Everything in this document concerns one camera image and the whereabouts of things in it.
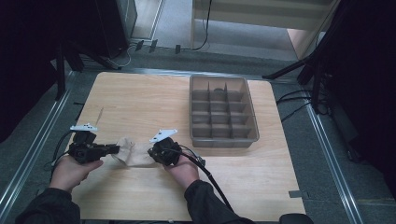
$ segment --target storage box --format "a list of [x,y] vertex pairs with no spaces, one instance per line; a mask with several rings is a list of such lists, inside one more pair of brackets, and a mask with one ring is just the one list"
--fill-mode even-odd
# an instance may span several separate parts
[[190,127],[194,147],[250,147],[259,130],[246,80],[191,76]]

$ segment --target black sleeve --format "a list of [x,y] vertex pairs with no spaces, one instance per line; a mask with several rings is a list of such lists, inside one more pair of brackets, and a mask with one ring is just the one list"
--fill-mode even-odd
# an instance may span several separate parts
[[46,189],[17,216],[15,224],[79,224],[79,220],[79,207],[72,202],[70,193]]
[[254,223],[231,211],[213,192],[213,187],[202,180],[194,181],[186,189],[184,198],[194,224]]

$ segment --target sleeve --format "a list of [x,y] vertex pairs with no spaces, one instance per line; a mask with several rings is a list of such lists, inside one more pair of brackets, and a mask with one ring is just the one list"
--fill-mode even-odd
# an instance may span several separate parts
[[17,216],[15,224],[79,224],[79,221],[79,207],[72,202],[70,193],[46,189]]
[[186,189],[184,198],[194,224],[239,224],[254,223],[231,211],[213,192],[213,187],[196,180]]

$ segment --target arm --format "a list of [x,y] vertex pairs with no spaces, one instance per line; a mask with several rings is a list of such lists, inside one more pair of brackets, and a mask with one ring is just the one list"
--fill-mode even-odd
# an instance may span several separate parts
[[94,161],[81,165],[70,156],[61,158],[49,188],[29,203],[16,218],[15,223],[79,224],[79,207],[72,202],[70,193],[75,186],[87,178],[90,171],[102,164],[102,161]]
[[254,223],[231,211],[215,195],[213,187],[199,179],[198,168],[186,157],[180,156],[177,165],[164,169],[186,190],[184,198],[193,223]]

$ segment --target cloth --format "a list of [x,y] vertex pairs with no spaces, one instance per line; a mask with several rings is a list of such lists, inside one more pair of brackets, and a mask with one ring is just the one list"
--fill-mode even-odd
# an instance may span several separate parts
[[[230,211],[215,195],[212,186],[202,180],[193,182],[184,197],[195,224],[254,223]],[[79,208],[71,199],[66,191],[46,189],[30,202],[15,224],[79,224]]]
[[120,152],[112,156],[126,166],[148,166],[155,162],[148,154],[151,143],[136,143],[132,138],[122,137],[117,146],[120,146]]

